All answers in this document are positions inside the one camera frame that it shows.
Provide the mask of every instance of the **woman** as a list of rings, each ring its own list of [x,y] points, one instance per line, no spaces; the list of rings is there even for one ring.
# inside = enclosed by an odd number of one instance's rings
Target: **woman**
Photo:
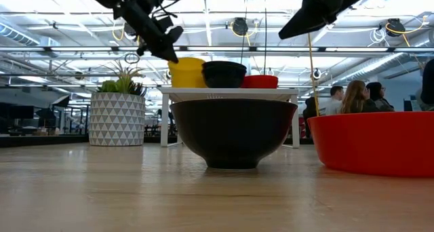
[[[384,99],[384,91],[386,90],[381,83],[372,82],[369,83],[366,88],[370,91],[370,98],[375,102],[380,111],[395,111],[392,105]]]
[[[425,65],[422,91],[416,94],[416,98],[422,111],[434,111],[434,59]]]
[[[375,102],[370,99],[370,91],[365,87],[365,83],[360,80],[353,80],[348,84],[342,101],[341,113],[375,113],[380,109]]]
[[[304,125],[306,126],[306,138],[311,138],[311,129],[307,120],[311,117],[317,116],[317,109],[315,106],[315,98],[310,97],[304,103],[306,103],[306,109],[303,111]]]

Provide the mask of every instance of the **ceiling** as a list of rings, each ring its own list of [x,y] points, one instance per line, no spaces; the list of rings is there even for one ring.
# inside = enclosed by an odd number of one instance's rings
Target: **ceiling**
[[[71,47],[81,46],[136,46],[136,42],[123,36],[122,19],[113,20],[113,12],[102,7],[94,0],[0,0],[0,24],[6,24],[40,42],[39,45],[61,45]],[[178,15],[173,18],[175,25],[184,28],[184,34],[175,45],[200,46],[279,46],[305,47],[308,45],[307,36],[281,40],[277,33],[300,8],[302,0],[182,0],[167,10]],[[432,4],[434,0],[361,0],[351,9],[343,11],[337,21],[324,29],[313,33],[313,46],[317,47],[403,47],[403,37],[382,36],[384,29],[376,32],[379,24],[383,26],[388,18],[399,18],[407,31],[417,30],[407,35],[411,46],[418,46],[414,42],[417,38],[429,38],[429,31],[434,23]],[[231,30],[231,23],[237,17],[246,17],[249,26],[249,39],[237,37]],[[21,43],[0,36],[3,47],[23,46]],[[178,56],[194,56],[204,60],[231,60],[241,62],[240,53],[216,53],[212,50],[200,53],[177,53]],[[111,73],[105,65],[114,58],[122,58],[122,53],[112,52],[70,52],[63,53],[59,58],[45,58],[41,60],[38,54],[20,52],[5,52],[0,56],[9,56],[5,62],[12,59],[21,60],[19,69],[10,66],[2,68],[4,73],[42,73],[55,69],[54,73],[73,74],[83,73]],[[369,62],[375,55],[351,54],[347,56],[333,54],[313,57],[313,66],[326,72],[320,83],[328,85],[333,78],[342,77],[364,62]],[[404,67],[412,68],[413,57],[399,62]],[[262,54],[245,54],[243,64],[250,70],[269,72],[279,77],[280,82],[293,85],[309,85],[310,58],[308,54],[274,54],[269,52],[265,63]],[[143,58],[139,67],[144,71],[146,83],[164,84],[166,81],[167,62],[150,56]],[[379,77],[388,77],[398,73],[402,66],[391,66],[382,69]],[[71,84],[97,84],[107,77],[88,77],[84,80],[57,77],[47,79],[52,82]],[[12,79],[13,83],[39,83],[26,79]],[[83,92],[82,89],[63,87],[70,92]]]

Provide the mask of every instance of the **red bowl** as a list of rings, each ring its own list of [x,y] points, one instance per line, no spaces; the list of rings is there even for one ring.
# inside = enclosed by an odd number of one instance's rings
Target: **red bowl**
[[[344,114],[308,122],[319,159],[328,168],[434,177],[433,112]]]
[[[242,88],[250,89],[277,89],[279,79],[271,75],[245,76]]]

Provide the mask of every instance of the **brown hair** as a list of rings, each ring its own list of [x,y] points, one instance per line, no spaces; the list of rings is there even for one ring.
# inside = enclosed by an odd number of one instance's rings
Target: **brown hair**
[[[345,92],[344,100],[342,101],[341,113],[360,113],[365,103],[363,91],[365,90],[365,83],[360,80],[353,80],[348,84],[347,91]]]

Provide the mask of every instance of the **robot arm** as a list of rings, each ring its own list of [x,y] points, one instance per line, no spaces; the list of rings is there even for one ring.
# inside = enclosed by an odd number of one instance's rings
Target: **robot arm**
[[[178,62],[173,44],[179,39],[184,31],[177,26],[168,33],[166,30],[173,26],[170,16],[175,16],[164,10],[163,0],[96,0],[101,5],[113,9],[114,19],[122,17],[136,32],[144,43],[137,50],[139,56],[149,50],[153,56],[172,62]],[[160,7],[165,14],[157,20],[149,15],[156,8]]]
[[[302,7],[279,32],[280,39],[287,39],[318,31],[336,21],[337,15],[358,0],[303,0]]]

